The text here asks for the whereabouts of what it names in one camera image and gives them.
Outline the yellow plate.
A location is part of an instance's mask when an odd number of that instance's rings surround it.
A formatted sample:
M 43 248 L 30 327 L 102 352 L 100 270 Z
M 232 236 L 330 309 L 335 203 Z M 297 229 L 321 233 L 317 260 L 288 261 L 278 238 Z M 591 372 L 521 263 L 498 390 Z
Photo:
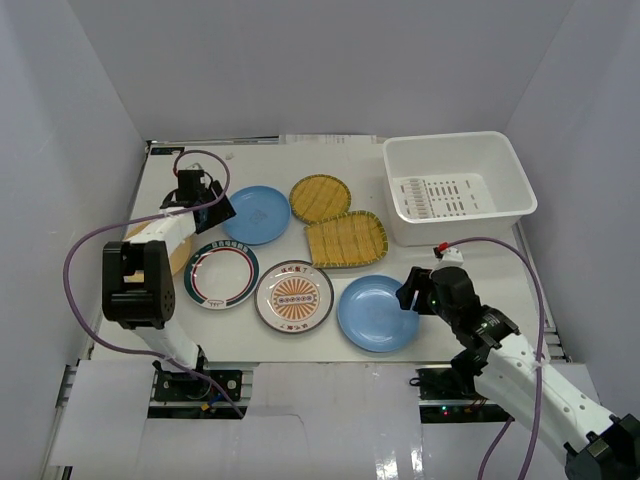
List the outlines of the yellow plate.
M 128 241 L 131 237 L 137 235 L 141 231 L 143 231 L 148 225 L 150 221 L 142 222 L 139 225 L 133 227 L 123 238 L 124 241 Z M 192 251 L 192 242 L 193 237 L 190 236 L 186 240 L 184 240 L 170 255 L 169 255 L 169 263 L 171 274 L 175 276 L 181 270 L 184 269 L 187 264 Z

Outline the plain blue plate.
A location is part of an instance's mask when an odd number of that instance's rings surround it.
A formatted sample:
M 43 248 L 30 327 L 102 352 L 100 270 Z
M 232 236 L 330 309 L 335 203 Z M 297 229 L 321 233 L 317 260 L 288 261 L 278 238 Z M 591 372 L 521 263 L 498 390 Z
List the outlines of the plain blue plate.
M 351 343 L 368 352 L 391 353 L 415 339 L 420 318 L 416 312 L 400 308 L 396 291 L 401 286 L 388 276 L 368 275 L 344 289 L 337 319 Z

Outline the blue plate with bear print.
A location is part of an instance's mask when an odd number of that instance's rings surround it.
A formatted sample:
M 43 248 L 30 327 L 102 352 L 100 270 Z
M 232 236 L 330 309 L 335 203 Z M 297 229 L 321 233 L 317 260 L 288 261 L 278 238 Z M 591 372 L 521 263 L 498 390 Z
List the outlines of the blue plate with bear print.
M 236 215 L 223 223 L 223 230 L 233 240 L 263 245 L 279 238 L 288 228 L 292 216 L 289 201 L 273 187 L 245 187 L 229 200 Z

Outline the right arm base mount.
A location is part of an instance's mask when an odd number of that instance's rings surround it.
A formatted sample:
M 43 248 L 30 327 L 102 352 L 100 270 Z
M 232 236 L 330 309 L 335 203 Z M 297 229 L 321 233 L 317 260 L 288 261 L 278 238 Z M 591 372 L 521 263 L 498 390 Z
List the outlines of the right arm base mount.
M 416 369 L 409 385 L 418 391 L 422 424 L 502 423 L 509 417 L 446 364 Z

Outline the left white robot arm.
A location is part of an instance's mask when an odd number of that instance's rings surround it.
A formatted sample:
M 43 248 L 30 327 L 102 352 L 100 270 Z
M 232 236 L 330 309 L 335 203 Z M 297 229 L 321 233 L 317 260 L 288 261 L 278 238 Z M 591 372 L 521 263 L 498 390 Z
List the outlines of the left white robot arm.
M 176 297 L 171 263 L 189 258 L 192 237 L 235 215 L 218 181 L 202 169 L 177 172 L 177 189 L 161 204 L 158 219 L 120 242 L 103 248 L 104 317 L 133 332 L 165 361 L 183 366 L 177 387 L 199 399 L 211 387 L 211 374 L 198 366 L 199 346 L 173 318 Z

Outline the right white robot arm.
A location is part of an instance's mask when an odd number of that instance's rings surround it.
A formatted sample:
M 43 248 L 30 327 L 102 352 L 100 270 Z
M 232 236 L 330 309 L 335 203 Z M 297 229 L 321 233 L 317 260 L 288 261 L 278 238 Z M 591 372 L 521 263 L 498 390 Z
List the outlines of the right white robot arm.
M 453 390 L 466 399 L 480 394 L 529 428 L 567 478 L 638 478 L 638 419 L 615 415 L 537 358 L 511 319 L 481 303 L 465 270 L 414 267 L 396 297 L 403 310 L 441 318 L 461 343 Z

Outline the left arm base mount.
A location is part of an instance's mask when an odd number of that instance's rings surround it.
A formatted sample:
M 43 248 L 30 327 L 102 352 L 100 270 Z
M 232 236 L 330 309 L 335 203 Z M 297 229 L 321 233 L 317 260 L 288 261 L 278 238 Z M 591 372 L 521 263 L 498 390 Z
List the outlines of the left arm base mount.
M 246 413 L 251 376 L 242 370 L 204 370 Z M 169 420 L 240 420 L 218 389 L 183 372 L 155 373 L 147 416 Z

